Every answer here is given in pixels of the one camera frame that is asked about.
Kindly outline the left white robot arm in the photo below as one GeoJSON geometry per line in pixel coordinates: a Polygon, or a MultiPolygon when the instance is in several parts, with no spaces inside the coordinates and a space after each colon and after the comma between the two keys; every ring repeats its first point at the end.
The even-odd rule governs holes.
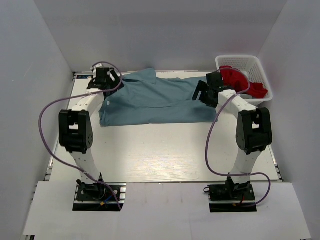
{"type": "Polygon", "coordinates": [[[90,80],[86,93],[70,109],[59,112],[59,144],[72,156],[76,168],[80,171],[80,184],[90,185],[88,193],[99,200],[105,196],[106,187],[102,173],[96,167],[91,147],[94,134],[91,116],[107,97],[124,87],[122,74],[115,67],[105,67],[98,63],[91,68],[93,79],[90,80]]]}

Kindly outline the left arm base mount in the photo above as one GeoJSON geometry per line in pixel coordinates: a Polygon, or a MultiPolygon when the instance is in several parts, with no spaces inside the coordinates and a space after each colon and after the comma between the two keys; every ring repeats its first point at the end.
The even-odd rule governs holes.
{"type": "Polygon", "coordinates": [[[72,210],[74,212],[120,212],[120,208],[125,203],[126,184],[111,184],[110,187],[112,190],[98,183],[78,182],[72,210]]]}

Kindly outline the blue-grey t-shirt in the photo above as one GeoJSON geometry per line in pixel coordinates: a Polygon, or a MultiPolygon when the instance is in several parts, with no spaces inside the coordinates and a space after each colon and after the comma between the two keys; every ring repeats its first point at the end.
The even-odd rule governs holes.
{"type": "Polygon", "coordinates": [[[211,123],[215,108],[193,100],[204,76],[157,77],[153,68],[123,76],[123,87],[106,98],[99,110],[101,127],[147,124],[211,123]]]}

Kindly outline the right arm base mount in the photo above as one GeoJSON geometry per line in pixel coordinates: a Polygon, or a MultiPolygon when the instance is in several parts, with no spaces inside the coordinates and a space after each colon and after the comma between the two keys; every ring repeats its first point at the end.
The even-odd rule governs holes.
{"type": "Polygon", "coordinates": [[[257,212],[252,184],[248,188],[231,193],[226,184],[207,185],[203,192],[208,194],[210,213],[254,213],[257,212]]]}

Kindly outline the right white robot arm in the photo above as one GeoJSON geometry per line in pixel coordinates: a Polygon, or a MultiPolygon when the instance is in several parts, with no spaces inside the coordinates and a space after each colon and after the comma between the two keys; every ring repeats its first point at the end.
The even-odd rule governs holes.
{"type": "Polygon", "coordinates": [[[238,154],[227,175],[232,183],[225,187],[226,195],[236,200],[249,184],[257,158],[272,143],[270,112],[265,107],[250,104],[232,87],[225,86],[218,71],[206,74],[206,82],[198,82],[192,100],[200,100],[213,108],[220,105],[237,119],[235,139],[238,154]]]}

